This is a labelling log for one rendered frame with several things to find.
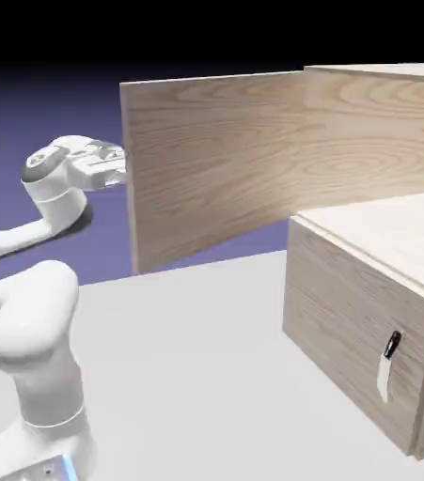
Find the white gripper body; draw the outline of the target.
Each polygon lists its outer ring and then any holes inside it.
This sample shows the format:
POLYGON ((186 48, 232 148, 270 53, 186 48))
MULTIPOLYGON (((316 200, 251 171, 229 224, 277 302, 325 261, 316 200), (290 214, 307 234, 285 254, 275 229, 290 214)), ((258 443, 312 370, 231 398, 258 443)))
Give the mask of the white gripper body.
POLYGON ((121 147, 89 147, 69 159, 69 181, 84 191, 98 191, 126 181, 121 147))

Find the light wood cabinet door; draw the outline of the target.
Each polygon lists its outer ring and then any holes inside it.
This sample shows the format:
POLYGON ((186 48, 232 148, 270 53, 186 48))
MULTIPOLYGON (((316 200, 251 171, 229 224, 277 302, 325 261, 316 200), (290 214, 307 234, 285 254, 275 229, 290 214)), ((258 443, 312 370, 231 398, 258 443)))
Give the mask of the light wood cabinet door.
POLYGON ((424 289, 292 217, 283 330, 403 453, 424 458, 424 289), (384 403, 378 363, 394 331, 402 338, 384 403))
POLYGON ((286 212, 304 87, 301 71, 120 85, 134 272, 286 212))

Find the light wood cabinet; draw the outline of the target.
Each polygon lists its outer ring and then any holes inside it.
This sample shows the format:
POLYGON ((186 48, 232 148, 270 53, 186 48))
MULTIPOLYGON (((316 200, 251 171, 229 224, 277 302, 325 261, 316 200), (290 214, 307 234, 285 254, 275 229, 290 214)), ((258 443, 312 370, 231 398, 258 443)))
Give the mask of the light wood cabinet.
POLYGON ((304 75, 291 218, 424 289, 424 64, 304 75))

